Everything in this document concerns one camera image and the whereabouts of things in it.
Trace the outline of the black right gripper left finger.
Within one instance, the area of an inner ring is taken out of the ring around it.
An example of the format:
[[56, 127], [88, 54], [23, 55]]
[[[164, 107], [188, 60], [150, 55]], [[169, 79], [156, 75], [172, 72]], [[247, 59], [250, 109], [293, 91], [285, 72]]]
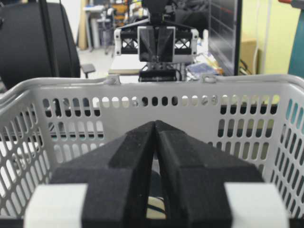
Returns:
[[155, 123], [60, 165], [26, 208], [26, 228], [130, 228], [144, 224]]

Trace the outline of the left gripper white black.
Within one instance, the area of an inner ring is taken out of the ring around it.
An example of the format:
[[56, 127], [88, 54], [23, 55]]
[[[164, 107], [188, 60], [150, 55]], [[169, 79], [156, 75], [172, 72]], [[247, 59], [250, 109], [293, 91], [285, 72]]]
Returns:
[[197, 53], [198, 31], [187, 26], [139, 25], [115, 29], [117, 55], [138, 54], [141, 62], [172, 62]]

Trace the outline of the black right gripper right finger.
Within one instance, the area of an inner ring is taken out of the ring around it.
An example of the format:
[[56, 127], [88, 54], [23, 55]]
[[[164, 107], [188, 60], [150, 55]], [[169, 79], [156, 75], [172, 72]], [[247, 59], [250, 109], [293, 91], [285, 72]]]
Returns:
[[155, 130], [173, 221], [188, 228], [290, 226], [276, 187], [255, 165], [163, 121], [156, 121]]

